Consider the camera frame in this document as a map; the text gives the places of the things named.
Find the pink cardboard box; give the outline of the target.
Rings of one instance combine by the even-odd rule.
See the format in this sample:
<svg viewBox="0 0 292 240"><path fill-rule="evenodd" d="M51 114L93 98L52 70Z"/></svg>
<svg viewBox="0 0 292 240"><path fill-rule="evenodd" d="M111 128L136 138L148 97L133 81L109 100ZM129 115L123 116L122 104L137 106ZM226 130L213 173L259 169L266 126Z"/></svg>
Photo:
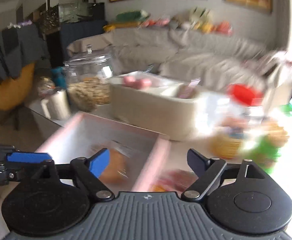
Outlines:
<svg viewBox="0 0 292 240"><path fill-rule="evenodd" d="M56 164L66 164L77 157L91 157L102 148L125 155L125 175L114 183L100 178L110 190L148 192L167 160L170 141L154 131L79 112L37 151L49 154Z"/></svg>

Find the yellow chair with clothes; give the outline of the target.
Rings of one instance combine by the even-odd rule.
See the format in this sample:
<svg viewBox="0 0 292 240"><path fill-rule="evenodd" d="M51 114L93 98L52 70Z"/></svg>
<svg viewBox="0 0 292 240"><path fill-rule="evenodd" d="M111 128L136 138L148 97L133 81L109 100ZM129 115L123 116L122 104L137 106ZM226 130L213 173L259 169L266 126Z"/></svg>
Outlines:
<svg viewBox="0 0 292 240"><path fill-rule="evenodd" d="M0 31L0 111L8 112L2 123L13 118L19 129L19 110L32 89L35 64L45 56L45 41L35 24Z"/></svg>

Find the red spicy strip packet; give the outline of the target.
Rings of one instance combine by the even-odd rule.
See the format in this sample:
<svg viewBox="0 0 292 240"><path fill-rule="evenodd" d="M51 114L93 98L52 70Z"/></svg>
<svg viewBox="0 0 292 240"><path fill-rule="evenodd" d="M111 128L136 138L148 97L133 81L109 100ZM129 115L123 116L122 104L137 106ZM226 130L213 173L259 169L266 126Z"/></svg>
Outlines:
<svg viewBox="0 0 292 240"><path fill-rule="evenodd" d="M153 184L154 192L177 192L181 194L192 185L198 176L194 172L185 170L165 171Z"/></svg>

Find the green gumball candy dispenser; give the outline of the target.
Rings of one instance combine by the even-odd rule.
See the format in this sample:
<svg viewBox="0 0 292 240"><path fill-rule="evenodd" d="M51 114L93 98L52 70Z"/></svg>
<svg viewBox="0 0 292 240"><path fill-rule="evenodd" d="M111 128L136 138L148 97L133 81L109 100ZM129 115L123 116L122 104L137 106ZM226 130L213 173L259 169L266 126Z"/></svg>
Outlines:
<svg viewBox="0 0 292 240"><path fill-rule="evenodd" d="M263 122L257 132L255 137L244 142L239 156L251 159L266 173L271 174L281 157L281 149L290 137L285 128L273 119Z"/></svg>

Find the glass jar with nuts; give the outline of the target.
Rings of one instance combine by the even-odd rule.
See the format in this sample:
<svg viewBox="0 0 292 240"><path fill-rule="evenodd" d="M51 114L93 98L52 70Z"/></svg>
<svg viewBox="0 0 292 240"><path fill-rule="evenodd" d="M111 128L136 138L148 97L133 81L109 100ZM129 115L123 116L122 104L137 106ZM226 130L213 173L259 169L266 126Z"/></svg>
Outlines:
<svg viewBox="0 0 292 240"><path fill-rule="evenodd" d="M113 77L113 59L108 49L86 50L64 62L67 93L77 109L91 112L110 103L109 79Z"/></svg>

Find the teal bottle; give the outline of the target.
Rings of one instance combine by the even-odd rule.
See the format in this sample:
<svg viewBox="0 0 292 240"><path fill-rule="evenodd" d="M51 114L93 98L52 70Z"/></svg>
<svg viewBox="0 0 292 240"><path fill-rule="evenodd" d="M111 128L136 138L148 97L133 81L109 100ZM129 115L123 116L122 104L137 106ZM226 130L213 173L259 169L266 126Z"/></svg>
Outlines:
<svg viewBox="0 0 292 240"><path fill-rule="evenodd" d="M67 89L66 75L63 67L56 67L51 69L53 83L56 87Z"/></svg>

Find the beige covered sofa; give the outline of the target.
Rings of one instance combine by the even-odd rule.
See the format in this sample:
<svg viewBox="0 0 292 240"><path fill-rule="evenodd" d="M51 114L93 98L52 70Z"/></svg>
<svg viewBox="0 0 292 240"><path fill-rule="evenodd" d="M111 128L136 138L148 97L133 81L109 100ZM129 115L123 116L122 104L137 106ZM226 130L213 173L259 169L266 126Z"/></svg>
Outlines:
<svg viewBox="0 0 292 240"><path fill-rule="evenodd" d="M76 40L66 51L74 56L88 46L93 50L111 48L123 72L154 64L161 76L180 81L199 78L203 87L217 92L240 83L267 93L292 83L292 52L269 50L242 37L169 28L122 28Z"/></svg>

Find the white ceramic mug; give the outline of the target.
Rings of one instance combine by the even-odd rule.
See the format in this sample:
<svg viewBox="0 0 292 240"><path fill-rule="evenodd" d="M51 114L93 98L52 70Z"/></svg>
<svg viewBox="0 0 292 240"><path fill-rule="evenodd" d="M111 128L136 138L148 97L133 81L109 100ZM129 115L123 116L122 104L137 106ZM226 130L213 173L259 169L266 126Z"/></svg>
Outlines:
<svg viewBox="0 0 292 240"><path fill-rule="evenodd" d="M66 90L57 90L41 100L44 116L48 119L66 120L71 116Z"/></svg>

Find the cream oval container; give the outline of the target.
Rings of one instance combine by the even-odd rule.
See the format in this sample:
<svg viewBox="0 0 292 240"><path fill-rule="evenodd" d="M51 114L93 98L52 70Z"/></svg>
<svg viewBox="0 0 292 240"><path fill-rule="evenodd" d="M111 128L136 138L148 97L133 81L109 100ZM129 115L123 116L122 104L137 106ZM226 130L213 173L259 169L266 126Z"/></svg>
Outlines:
<svg viewBox="0 0 292 240"><path fill-rule="evenodd" d="M129 76L151 81L151 86L135 89L124 85L126 75L110 78L114 118L165 134L173 141L190 140L209 131L208 95L202 87L196 86L190 98L180 99L177 94L185 83L140 71Z"/></svg>

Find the round bun in wrapper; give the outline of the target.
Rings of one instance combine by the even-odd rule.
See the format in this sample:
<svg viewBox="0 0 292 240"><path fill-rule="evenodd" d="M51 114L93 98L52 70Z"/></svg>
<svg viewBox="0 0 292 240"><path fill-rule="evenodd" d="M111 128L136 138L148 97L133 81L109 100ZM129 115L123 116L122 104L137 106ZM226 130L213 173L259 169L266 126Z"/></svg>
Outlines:
<svg viewBox="0 0 292 240"><path fill-rule="evenodd" d="M128 157L114 148L111 148L109 152L109 164L101 173L99 180L104 184L122 183L127 178Z"/></svg>

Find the red lid plastic jar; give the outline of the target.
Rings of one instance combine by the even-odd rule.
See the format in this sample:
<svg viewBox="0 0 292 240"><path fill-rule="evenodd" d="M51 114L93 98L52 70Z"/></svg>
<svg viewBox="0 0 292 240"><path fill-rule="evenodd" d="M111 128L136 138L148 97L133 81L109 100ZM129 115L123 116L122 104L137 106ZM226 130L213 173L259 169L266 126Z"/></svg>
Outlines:
<svg viewBox="0 0 292 240"><path fill-rule="evenodd" d="M227 95L230 98L228 120L231 125L243 129L252 128L264 119L264 94L243 84L229 85Z"/></svg>

